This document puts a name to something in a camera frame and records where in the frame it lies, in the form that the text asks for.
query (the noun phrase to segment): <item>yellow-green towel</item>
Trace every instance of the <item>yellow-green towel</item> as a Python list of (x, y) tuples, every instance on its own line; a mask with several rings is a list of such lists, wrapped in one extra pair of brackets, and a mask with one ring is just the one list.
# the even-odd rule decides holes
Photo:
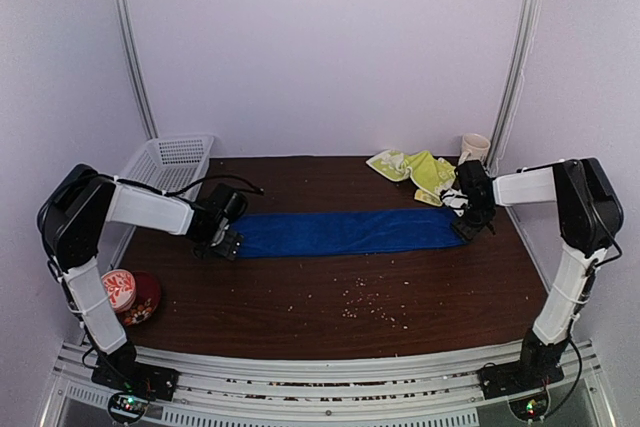
[(442, 205), (440, 192), (456, 179), (453, 165), (443, 158), (435, 159), (426, 150), (413, 155), (385, 150), (367, 160), (367, 165), (393, 182), (410, 178), (418, 187), (414, 198), (437, 207)]

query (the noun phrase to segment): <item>white mug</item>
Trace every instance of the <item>white mug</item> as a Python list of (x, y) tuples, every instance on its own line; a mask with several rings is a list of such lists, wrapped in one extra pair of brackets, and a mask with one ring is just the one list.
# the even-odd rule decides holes
[(458, 165), (467, 160), (479, 160), (484, 162), (489, 153), (491, 142), (480, 134), (464, 134), (460, 147), (460, 159)]

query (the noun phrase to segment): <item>wood grain surface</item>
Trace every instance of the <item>wood grain surface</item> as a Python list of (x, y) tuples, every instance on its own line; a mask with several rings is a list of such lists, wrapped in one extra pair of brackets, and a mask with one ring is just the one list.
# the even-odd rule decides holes
[[(427, 208), (360, 157), (212, 159), (209, 174), (266, 190), (250, 213)], [(213, 185), (206, 184), (206, 194)], [(162, 282), (154, 316), (128, 328), (138, 345), (256, 359), (425, 354), (522, 338), (546, 298), (505, 211), (496, 236), (396, 254), (200, 261), (181, 237), (138, 229), (122, 268)]]

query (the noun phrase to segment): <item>white plastic basket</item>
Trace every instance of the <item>white plastic basket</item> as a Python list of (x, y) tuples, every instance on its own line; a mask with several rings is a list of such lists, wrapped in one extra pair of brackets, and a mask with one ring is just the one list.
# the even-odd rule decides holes
[[(120, 176), (160, 190), (175, 191), (203, 177), (209, 167), (213, 136), (168, 137), (147, 141)], [(201, 185), (183, 197), (195, 200)]]

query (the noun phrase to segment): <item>blue towel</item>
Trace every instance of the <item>blue towel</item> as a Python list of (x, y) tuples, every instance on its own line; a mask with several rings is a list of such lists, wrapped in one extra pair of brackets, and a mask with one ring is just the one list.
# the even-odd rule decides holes
[(247, 215), (239, 257), (318, 257), (457, 247), (449, 209)]

